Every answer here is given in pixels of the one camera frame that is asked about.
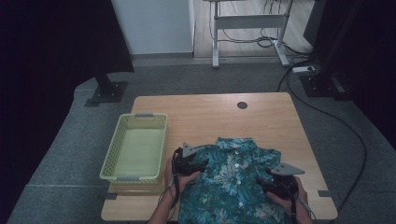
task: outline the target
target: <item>table hole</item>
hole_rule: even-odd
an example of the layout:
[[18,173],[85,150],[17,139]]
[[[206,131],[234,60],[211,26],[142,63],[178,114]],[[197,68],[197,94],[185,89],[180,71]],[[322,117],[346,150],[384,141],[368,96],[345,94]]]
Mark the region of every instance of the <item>table hole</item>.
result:
[[245,103],[245,102],[239,102],[239,103],[237,104],[237,106],[238,106],[239,109],[246,109],[246,108],[248,108],[248,104]]

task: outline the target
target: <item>dark background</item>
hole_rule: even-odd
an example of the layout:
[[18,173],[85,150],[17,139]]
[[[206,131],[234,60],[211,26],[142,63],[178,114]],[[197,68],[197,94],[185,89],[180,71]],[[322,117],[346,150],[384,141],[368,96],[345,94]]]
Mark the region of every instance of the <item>dark background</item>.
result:
[[[316,49],[333,43],[352,2],[328,1]],[[333,68],[395,147],[395,6],[363,2]],[[6,222],[62,126],[75,87],[133,68],[110,0],[2,1],[0,22],[0,222]],[[326,53],[321,57],[326,60]]]
[[133,67],[110,0],[2,1],[0,22],[3,223],[61,128],[76,86]]

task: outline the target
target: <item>plastic basket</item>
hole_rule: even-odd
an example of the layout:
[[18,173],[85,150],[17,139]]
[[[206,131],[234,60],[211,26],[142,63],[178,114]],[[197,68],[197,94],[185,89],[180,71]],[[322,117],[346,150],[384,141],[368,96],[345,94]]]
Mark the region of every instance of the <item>plastic basket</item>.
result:
[[100,177],[126,186],[160,184],[166,135],[166,114],[121,115]]

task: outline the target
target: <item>shirt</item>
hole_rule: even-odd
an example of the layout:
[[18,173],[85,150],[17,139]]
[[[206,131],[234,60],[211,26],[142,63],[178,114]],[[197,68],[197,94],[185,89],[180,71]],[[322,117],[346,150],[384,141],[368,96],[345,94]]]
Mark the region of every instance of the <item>shirt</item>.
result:
[[209,159],[205,171],[181,195],[178,223],[291,223],[283,207],[262,192],[256,176],[280,163],[280,152],[252,138],[219,138],[196,147],[192,164]]

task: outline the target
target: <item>wooden table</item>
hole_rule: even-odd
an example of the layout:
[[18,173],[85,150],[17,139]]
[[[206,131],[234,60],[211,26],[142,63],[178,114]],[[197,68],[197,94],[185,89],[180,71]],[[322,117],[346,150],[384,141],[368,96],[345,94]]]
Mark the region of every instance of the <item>wooden table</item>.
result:
[[[239,102],[247,108],[238,108]],[[318,194],[328,189],[287,93],[141,96],[135,99],[132,112],[168,115],[166,158],[184,142],[195,147],[215,144],[218,137],[252,137],[259,147],[281,151],[282,161],[305,170],[299,177],[317,219],[337,217],[332,198]],[[108,192],[114,192],[111,185]],[[105,200],[102,219],[148,220],[158,199],[159,195],[119,195],[116,200]]]

